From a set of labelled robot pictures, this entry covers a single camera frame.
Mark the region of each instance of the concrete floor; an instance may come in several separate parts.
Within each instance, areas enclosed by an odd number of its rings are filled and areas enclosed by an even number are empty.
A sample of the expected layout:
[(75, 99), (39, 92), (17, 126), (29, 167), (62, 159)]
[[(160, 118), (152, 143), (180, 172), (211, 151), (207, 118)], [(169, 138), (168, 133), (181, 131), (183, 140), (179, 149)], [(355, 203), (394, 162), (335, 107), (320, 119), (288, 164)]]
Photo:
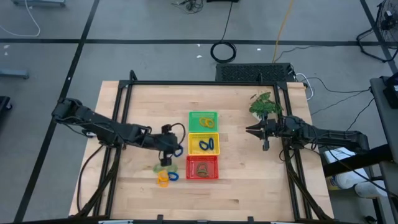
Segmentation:
[[(32, 14), (42, 28), (41, 39), (79, 39), (94, 0), (68, 0), (66, 8), (34, 6)], [(186, 15), (172, 7), (171, 0), (101, 0), (88, 34), (89, 39), (219, 39), (229, 3), (205, 4), (202, 12)], [(367, 0), (374, 16), (379, 1)], [(241, 1), (234, 4), (226, 39), (275, 40), (289, 4), (280, 1)], [(21, 34), (35, 33), (24, 7), (0, 2), (0, 25)], [(354, 40), (370, 28), (359, 0), (296, 1), (282, 40)], [(15, 38), (0, 30), (0, 39)], [(377, 41), (374, 34), (366, 38)], [(0, 67), (28, 69), (30, 79), (0, 78), (0, 95), (12, 98), (14, 109), (0, 133), (0, 223), (11, 222), (24, 193), (47, 131), (50, 114), (62, 89), (77, 44), (3, 44)], [(85, 44), (68, 97), (94, 108), (103, 80), (127, 79), (133, 69), (140, 80), (214, 80), (216, 62), (211, 45), (202, 44)], [(294, 45), (281, 45), (279, 52)], [(271, 62), (273, 45), (237, 45), (234, 63)], [(380, 56), (380, 47), (367, 47)], [(228, 55), (220, 47), (217, 55)], [(369, 79), (391, 75), (386, 63), (363, 55), (358, 47), (314, 47), (296, 50), (279, 62), (290, 62), (296, 72), (321, 78), (335, 90), (362, 90)], [(312, 112), (347, 97), (327, 92), (311, 80), (315, 96)], [(346, 129), (371, 99), (363, 93), (313, 116), (320, 128)], [(353, 129), (369, 137), (371, 146), (386, 142), (377, 110), (372, 104)], [(85, 149), (86, 139), (57, 126), (25, 221), (63, 218), (70, 203)], [(373, 215), (372, 201), (351, 191), (331, 192), (335, 217), (363, 223)]]

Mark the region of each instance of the black floor stripe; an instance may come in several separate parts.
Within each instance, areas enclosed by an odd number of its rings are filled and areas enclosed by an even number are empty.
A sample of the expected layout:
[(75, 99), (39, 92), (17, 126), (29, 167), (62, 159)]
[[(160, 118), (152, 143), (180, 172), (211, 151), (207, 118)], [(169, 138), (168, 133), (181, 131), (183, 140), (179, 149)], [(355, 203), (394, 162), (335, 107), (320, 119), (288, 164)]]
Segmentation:
[[(81, 35), (78, 47), (76, 49), (76, 53), (75, 56), (73, 57), (72, 60), (72, 64), (70, 65), (69, 71), (68, 71), (68, 75), (65, 79), (65, 83), (63, 84), (63, 88), (60, 94), (60, 98), (64, 98), (66, 97), (69, 87), (70, 87), (70, 83), (72, 81), (73, 78), (73, 74), (75, 73), (76, 70), (76, 66), (78, 64), (80, 55), (81, 55), (81, 51), (83, 50), (83, 46), (85, 44), (85, 40), (87, 39), (87, 35), (88, 32), (90, 31), (90, 27), (91, 27), (91, 23), (93, 22), (93, 18), (95, 15), (95, 12), (97, 10), (98, 7), (98, 3), (100, 0), (95, 0), (93, 3), (93, 6), (91, 7), (91, 11), (90, 14), (88, 16), (87, 22), (86, 22), (86, 26), (83, 30), (83, 33)], [(40, 175), (40, 170), (43, 166), (45, 157), (47, 155), (47, 151), (49, 150), (49, 146), (50, 146), (50, 142), (52, 139), (52, 136), (54, 134), (55, 131), (55, 127), (56, 127), (56, 123), (54, 123), (53, 121), (51, 121), (49, 128), (45, 134), (44, 140), (43, 140), (43, 144), (42, 147), (40, 148), (40, 152), (39, 155), (37, 156), (37, 160), (35, 163), (35, 166), (33, 168), (32, 174), (30, 175), (27, 187), (25, 189), (24, 195), (22, 196), (22, 200), (21, 203), (19, 204), (19, 208), (18, 211), (15, 215), (15, 219), (14, 222), (22, 222), (27, 210), (27, 207), (29, 205), (30, 202), (30, 198), (32, 197), (33, 191), (35, 189), (36, 183), (37, 183), (37, 179), (39, 178)]]
[[(169, 40), (122, 40), (122, 39), (86, 39), (86, 44), (214, 44), (220, 40), (211, 39), (169, 39)], [(241, 45), (275, 45), (276, 40), (226, 40)], [(79, 39), (0, 39), (0, 43), (23, 44), (78, 44)], [(324, 40), (280, 40), (279, 45), (319, 45), (319, 46), (357, 46), (356, 41)], [(363, 42), (364, 46), (378, 46), (377, 41)]]
[[(369, 22), (370, 22), (371, 26), (373, 27), (374, 34), (376, 35), (379, 42), (383, 42), (383, 38), (381, 37), (379, 30), (377, 29), (377, 27), (373, 26), (374, 18), (372, 16), (371, 11), (369, 10), (368, 5), (366, 4), (366, 1), (365, 0), (360, 0), (360, 1), (361, 1), (363, 9), (365, 11), (365, 14), (368, 17)], [(390, 51), (388, 50), (388, 47), (386, 45), (381, 44), (381, 49), (382, 49), (383, 54), (386, 57), (386, 59), (387, 60), (391, 59), (391, 54), (390, 54)], [(388, 64), (393, 73), (398, 72), (397, 65), (396, 65), (395, 61), (392, 60), (392, 61), (388, 62)]]

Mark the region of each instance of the artificial plant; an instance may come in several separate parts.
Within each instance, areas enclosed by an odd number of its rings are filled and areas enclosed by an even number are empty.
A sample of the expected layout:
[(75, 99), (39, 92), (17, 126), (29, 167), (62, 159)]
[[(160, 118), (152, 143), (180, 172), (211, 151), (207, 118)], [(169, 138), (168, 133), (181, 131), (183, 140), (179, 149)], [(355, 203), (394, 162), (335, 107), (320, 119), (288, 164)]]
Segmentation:
[(266, 111), (268, 113), (280, 113), (283, 108), (280, 104), (269, 100), (271, 92), (263, 93), (257, 97), (257, 99), (251, 104), (249, 111), (254, 113), (256, 116), (261, 118), (262, 114)]

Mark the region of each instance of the wooden table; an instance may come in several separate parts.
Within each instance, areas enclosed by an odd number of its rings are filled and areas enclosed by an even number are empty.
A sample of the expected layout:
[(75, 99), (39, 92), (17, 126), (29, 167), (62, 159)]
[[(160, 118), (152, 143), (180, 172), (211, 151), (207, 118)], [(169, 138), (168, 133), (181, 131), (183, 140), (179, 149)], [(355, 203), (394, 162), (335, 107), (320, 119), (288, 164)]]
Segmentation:
[[(112, 116), (118, 82), (103, 82), (96, 112)], [(288, 83), (293, 114), (311, 123), (302, 83)], [(293, 221), (285, 164), (279, 160), (281, 140), (270, 138), (270, 149), (262, 151), (262, 141), (245, 132), (258, 123), (249, 113), (250, 99), (256, 93), (271, 92), (268, 86), (193, 86), (134, 85), (127, 117), (128, 123), (151, 126), (159, 133), (164, 124), (181, 122), (188, 128), (188, 112), (218, 112), (221, 154), (219, 180), (186, 180), (185, 156), (173, 158), (180, 180), (167, 188), (156, 184), (152, 168), (159, 163), (157, 151), (129, 146), (122, 152), (111, 218), (151, 219), (163, 214), (165, 220), (241, 220)], [(283, 93), (280, 91), (282, 106)], [(175, 127), (178, 139), (182, 129)], [(89, 139), (83, 162), (98, 148), (97, 139)], [(104, 150), (87, 165), (81, 188), (81, 205), (98, 186)], [(330, 198), (319, 155), (301, 150), (308, 191), (325, 213), (333, 217)], [(297, 189), (301, 217), (305, 217), (302, 197)], [(102, 212), (106, 200), (102, 199)], [(75, 214), (76, 191), (70, 209)]]

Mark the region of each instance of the yellow cable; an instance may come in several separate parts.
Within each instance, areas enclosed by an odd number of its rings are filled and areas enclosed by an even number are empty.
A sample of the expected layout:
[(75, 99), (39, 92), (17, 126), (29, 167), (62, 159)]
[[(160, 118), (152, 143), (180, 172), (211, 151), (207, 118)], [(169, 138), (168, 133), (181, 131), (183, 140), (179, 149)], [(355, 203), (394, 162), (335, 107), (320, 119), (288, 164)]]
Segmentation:
[(280, 26), (279, 33), (278, 33), (278, 38), (276, 39), (276, 43), (275, 43), (275, 50), (274, 50), (274, 56), (272, 58), (272, 63), (275, 63), (275, 57), (276, 57), (276, 53), (277, 53), (277, 50), (278, 50), (278, 43), (279, 43), (280, 34), (282, 33), (282, 30), (284, 29), (287, 17), (289, 16), (289, 14), (290, 14), (290, 12), (291, 12), (291, 10), (293, 8), (293, 1), (294, 0), (290, 0), (289, 8), (288, 8), (288, 10), (286, 12), (286, 15), (285, 15), (285, 18), (284, 18), (284, 20), (282, 22), (282, 25)]

